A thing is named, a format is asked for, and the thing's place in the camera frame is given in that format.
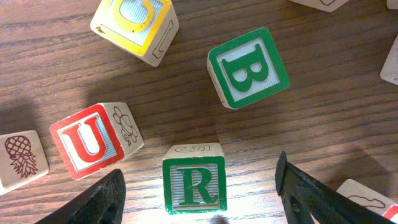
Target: wooden block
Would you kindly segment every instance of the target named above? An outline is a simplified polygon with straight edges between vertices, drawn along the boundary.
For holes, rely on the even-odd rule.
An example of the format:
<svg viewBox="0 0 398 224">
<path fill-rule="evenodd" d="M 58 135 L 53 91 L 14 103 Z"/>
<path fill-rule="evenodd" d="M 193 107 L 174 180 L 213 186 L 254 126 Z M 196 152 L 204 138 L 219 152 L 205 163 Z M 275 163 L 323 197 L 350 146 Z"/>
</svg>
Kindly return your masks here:
<svg viewBox="0 0 398 224">
<path fill-rule="evenodd" d="M 302 4 L 304 6 L 319 9 L 325 12 L 333 12 L 334 10 L 338 9 L 340 6 L 348 2 L 348 0 L 291 0 L 291 1 Z"/>
<path fill-rule="evenodd" d="M 395 85 L 398 85 L 398 37 L 396 38 L 390 53 L 387 56 L 380 77 Z"/>
<path fill-rule="evenodd" d="M 346 180 L 337 192 L 370 211 L 398 223 L 398 205 L 393 200 L 365 187 L 357 181 Z"/>
<path fill-rule="evenodd" d="M 49 172 L 49 165 L 36 131 L 0 136 L 0 159 L 0 195 Z"/>
<path fill-rule="evenodd" d="M 172 146 L 163 158 L 166 211 L 226 211 L 225 158 L 219 143 Z"/>
<path fill-rule="evenodd" d="M 98 103 L 51 125 L 50 132 L 75 180 L 128 158 L 144 145 L 125 103 Z"/>
<path fill-rule="evenodd" d="M 387 8 L 398 9 L 398 0 L 387 0 Z"/>
<path fill-rule="evenodd" d="M 158 66 L 179 23 L 171 0 L 102 0 L 91 30 L 152 66 Z"/>
<path fill-rule="evenodd" d="M 271 33 L 261 28 L 212 49 L 207 67 L 223 106 L 239 109 L 289 87 Z"/>
</svg>

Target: wood grain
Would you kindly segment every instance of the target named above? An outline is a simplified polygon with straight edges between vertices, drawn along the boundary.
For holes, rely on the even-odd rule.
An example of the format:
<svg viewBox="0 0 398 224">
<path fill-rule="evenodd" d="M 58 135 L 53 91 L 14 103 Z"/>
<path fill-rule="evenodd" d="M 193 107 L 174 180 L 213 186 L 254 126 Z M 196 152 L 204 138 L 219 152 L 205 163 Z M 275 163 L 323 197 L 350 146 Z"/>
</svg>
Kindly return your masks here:
<svg viewBox="0 0 398 224">
<path fill-rule="evenodd" d="M 50 166 L 0 197 L 0 223 L 36 222 L 115 168 L 127 183 L 123 223 L 285 223 L 274 182 L 282 150 L 335 190 L 352 178 L 398 201 L 398 86 L 379 78 L 398 11 L 385 1 L 351 0 L 330 14 L 287 0 L 174 0 L 180 30 L 158 68 L 90 31 L 99 3 L 0 1 L 0 134 L 36 129 Z M 291 86 L 226 109 L 207 53 L 259 27 L 271 31 Z M 49 126 L 114 101 L 130 106 L 145 146 L 74 181 Z M 173 144 L 198 142 L 223 146 L 228 211 L 169 216 L 162 158 Z"/>
</svg>

